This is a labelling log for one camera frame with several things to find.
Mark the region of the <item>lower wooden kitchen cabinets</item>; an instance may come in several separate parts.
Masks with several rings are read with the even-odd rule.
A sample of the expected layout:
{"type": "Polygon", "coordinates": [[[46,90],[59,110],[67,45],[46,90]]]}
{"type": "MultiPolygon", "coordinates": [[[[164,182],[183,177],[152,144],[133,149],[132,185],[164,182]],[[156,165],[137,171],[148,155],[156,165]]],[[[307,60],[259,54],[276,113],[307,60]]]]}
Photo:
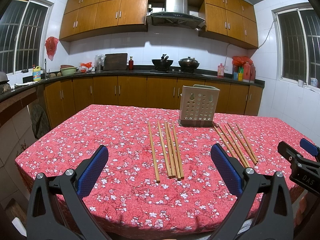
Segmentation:
{"type": "Polygon", "coordinates": [[[201,80],[159,76],[97,76],[66,79],[44,87],[52,128],[89,105],[119,105],[179,109],[184,86],[207,85],[219,89],[216,112],[256,116],[263,85],[228,80],[201,80]]]}

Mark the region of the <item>red bags and containers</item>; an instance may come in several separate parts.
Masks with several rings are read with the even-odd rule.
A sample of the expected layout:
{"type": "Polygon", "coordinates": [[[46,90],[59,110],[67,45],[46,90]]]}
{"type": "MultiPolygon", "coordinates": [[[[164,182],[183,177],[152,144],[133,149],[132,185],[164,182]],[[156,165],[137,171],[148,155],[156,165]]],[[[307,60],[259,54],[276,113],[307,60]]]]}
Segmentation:
{"type": "Polygon", "coordinates": [[[232,57],[233,79],[242,82],[255,82],[255,66],[247,56],[232,57]]]}

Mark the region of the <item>red floral tablecloth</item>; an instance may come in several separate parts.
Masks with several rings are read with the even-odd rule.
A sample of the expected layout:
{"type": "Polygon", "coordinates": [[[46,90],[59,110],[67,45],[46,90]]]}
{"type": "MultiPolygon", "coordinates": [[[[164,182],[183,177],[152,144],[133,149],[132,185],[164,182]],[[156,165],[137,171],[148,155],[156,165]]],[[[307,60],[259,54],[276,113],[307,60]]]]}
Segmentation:
{"type": "Polygon", "coordinates": [[[108,162],[84,203],[106,231],[141,239],[211,231],[236,202],[210,157],[212,146],[221,139],[213,128],[181,127],[178,117],[177,110],[90,105],[15,161],[25,183],[32,186],[38,173],[61,175],[104,145],[108,162]],[[148,121],[160,183],[155,178],[148,121]],[[173,137],[171,122],[175,124],[184,179],[168,178],[157,121],[169,165],[164,123],[169,123],[173,137]]]}

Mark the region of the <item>right barred window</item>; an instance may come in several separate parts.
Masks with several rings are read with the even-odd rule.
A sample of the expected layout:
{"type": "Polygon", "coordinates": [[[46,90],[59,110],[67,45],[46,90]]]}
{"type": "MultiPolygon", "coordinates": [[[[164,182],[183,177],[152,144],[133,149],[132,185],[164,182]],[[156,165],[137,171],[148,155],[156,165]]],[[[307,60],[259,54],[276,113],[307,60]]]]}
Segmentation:
{"type": "Polygon", "coordinates": [[[280,78],[319,88],[319,17],[311,7],[276,13],[280,78]]]}

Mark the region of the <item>barred window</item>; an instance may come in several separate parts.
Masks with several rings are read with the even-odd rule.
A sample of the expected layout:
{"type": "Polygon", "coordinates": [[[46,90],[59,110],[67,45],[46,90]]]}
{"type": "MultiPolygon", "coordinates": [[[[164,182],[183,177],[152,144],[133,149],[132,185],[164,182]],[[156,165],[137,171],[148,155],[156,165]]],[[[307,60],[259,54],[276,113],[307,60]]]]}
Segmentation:
{"type": "Polygon", "coordinates": [[[1,71],[15,74],[39,64],[49,7],[33,0],[12,0],[1,18],[1,71]]]}
{"type": "Polygon", "coordinates": [[[319,17],[311,7],[276,13],[280,78],[319,88],[319,17]]]}

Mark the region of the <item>pink bottle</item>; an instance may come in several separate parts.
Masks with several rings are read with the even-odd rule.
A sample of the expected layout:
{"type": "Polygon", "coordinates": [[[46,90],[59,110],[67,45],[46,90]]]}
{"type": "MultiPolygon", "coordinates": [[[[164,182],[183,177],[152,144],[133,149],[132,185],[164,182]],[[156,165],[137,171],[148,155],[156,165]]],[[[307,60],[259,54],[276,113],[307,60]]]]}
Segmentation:
{"type": "Polygon", "coordinates": [[[224,64],[219,64],[217,67],[217,77],[218,78],[224,78],[224,70],[225,70],[225,65],[224,64]]]}

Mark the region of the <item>beige perforated utensil holder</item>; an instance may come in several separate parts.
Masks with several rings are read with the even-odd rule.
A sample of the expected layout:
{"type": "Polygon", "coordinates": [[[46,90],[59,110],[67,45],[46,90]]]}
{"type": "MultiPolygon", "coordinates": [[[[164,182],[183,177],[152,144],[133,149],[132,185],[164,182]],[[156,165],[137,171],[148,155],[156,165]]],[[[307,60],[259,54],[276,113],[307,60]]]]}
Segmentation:
{"type": "Polygon", "coordinates": [[[179,124],[185,127],[213,127],[220,90],[213,86],[183,86],[179,124]]]}

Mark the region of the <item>black countertop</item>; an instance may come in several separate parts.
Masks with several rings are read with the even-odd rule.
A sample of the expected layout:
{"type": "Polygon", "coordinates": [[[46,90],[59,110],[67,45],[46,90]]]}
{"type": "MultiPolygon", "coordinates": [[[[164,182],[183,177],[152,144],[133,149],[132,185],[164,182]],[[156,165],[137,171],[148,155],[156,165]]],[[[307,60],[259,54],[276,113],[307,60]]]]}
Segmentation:
{"type": "Polygon", "coordinates": [[[39,85],[46,85],[52,82],[57,82],[67,79],[80,79],[80,78],[89,78],[89,77],[100,77],[100,76],[156,76],[156,77],[178,77],[183,79],[199,79],[199,80],[210,80],[210,81],[226,81],[231,83],[238,83],[241,85],[250,85],[250,82],[236,81],[233,80],[232,74],[225,74],[223,78],[217,77],[216,71],[196,69],[193,73],[182,72],[178,67],[171,67],[168,72],[156,71],[152,68],[151,65],[143,66],[139,65],[138,68],[133,70],[101,70],[97,72],[90,73],[76,73],[73,75],[51,77],[48,79],[35,82],[31,85],[24,84],[21,88],[12,89],[1,95],[1,102],[16,96],[26,90],[34,88],[39,85]]]}

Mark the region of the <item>yellow detergent bottle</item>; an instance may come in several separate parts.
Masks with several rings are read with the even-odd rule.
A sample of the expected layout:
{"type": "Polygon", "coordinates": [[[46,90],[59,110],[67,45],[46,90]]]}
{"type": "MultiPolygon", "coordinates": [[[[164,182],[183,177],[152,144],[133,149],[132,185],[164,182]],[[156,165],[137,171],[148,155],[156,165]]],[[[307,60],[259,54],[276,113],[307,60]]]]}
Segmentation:
{"type": "Polygon", "coordinates": [[[41,67],[33,65],[33,81],[41,81],[41,67]]]}

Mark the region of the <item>green basin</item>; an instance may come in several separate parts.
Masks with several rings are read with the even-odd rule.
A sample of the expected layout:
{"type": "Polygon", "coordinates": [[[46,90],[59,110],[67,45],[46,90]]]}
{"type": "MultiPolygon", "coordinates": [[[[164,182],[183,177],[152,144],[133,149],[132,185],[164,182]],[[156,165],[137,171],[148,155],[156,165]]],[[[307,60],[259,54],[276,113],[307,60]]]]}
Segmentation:
{"type": "Polygon", "coordinates": [[[62,76],[67,76],[67,75],[73,75],[76,73],[77,68],[76,67],[66,67],[66,68],[61,68],[60,72],[62,76]]]}

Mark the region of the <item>red and white plastic bag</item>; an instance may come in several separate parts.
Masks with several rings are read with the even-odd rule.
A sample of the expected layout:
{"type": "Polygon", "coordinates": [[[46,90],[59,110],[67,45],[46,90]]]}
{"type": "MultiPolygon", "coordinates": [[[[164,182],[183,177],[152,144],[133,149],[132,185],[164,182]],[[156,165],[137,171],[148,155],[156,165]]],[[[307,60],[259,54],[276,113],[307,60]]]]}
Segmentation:
{"type": "Polygon", "coordinates": [[[80,63],[78,71],[81,73],[95,72],[95,66],[93,66],[92,62],[80,63]]]}

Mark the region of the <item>black lidded pot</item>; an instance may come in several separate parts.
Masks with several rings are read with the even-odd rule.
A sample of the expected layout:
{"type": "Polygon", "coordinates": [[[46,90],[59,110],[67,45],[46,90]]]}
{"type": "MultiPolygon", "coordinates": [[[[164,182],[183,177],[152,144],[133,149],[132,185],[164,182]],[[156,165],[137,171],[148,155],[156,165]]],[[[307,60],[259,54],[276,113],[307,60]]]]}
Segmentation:
{"type": "Polygon", "coordinates": [[[193,73],[199,67],[200,63],[194,57],[187,57],[180,59],[178,62],[181,71],[186,73],[193,73]]]}

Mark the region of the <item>dark cutting board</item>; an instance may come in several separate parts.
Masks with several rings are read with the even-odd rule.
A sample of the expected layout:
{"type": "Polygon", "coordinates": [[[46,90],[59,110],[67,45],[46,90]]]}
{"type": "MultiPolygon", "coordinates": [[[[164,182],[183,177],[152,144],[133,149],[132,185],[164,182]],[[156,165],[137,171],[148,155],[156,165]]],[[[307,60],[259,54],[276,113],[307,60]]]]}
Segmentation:
{"type": "Polygon", "coordinates": [[[127,53],[106,54],[103,70],[127,70],[127,53]]]}

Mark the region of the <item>red sauce bottle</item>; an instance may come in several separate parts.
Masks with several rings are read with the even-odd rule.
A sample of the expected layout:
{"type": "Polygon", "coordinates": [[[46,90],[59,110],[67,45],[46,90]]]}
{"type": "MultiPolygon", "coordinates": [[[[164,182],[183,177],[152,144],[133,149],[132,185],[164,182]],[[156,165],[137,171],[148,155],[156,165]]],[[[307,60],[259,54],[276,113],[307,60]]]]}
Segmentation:
{"type": "Polygon", "coordinates": [[[129,59],[129,70],[133,70],[133,64],[134,64],[134,61],[133,61],[133,57],[131,56],[129,59]]]}

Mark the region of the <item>red plastic bag hanging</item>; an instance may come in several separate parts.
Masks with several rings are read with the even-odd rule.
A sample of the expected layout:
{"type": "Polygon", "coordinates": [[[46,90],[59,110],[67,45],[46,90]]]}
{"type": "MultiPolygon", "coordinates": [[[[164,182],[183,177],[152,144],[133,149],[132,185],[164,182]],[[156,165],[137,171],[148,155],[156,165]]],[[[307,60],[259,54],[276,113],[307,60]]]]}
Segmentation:
{"type": "Polygon", "coordinates": [[[54,59],[58,42],[59,42],[59,39],[53,36],[50,36],[46,39],[45,48],[46,48],[48,59],[50,59],[50,61],[53,61],[54,59]]]}

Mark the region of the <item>black wok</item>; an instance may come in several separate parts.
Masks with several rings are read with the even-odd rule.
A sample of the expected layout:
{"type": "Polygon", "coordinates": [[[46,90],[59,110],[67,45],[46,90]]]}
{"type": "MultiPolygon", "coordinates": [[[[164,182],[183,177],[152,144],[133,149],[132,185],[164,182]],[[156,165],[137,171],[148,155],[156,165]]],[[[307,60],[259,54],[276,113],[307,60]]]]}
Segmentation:
{"type": "Polygon", "coordinates": [[[162,72],[168,71],[173,62],[174,61],[170,60],[167,54],[163,54],[160,59],[152,59],[155,70],[162,72]]]}

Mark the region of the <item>left barred window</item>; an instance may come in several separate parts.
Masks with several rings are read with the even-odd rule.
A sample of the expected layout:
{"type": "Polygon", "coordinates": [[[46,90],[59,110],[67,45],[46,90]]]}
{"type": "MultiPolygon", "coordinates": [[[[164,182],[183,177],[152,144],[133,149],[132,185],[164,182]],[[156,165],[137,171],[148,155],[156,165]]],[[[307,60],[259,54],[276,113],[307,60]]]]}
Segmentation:
{"type": "Polygon", "coordinates": [[[1,18],[1,71],[15,74],[39,64],[49,7],[33,0],[12,0],[1,18]]]}

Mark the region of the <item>steel range hood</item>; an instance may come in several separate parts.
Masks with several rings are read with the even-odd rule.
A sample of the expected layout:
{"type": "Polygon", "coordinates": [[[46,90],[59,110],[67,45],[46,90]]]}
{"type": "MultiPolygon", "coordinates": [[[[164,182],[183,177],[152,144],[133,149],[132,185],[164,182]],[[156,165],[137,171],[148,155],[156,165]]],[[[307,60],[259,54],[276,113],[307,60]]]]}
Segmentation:
{"type": "Polygon", "coordinates": [[[201,29],[205,25],[204,0],[148,0],[148,25],[201,29]]]}

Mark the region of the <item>upper wooden wall cabinets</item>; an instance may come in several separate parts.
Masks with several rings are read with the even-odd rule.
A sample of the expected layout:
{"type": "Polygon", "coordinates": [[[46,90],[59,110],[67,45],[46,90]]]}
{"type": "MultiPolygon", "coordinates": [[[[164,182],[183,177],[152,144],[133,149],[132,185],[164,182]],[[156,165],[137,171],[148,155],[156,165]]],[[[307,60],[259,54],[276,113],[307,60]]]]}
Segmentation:
{"type": "MultiPolygon", "coordinates": [[[[68,0],[62,18],[60,40],[121,32],[147,31],[148,0],[68,0]]],[[[245,49],[258,47],[254,7],[244,0],[204,0],[205,25],[200,37],[245,49]]]]}

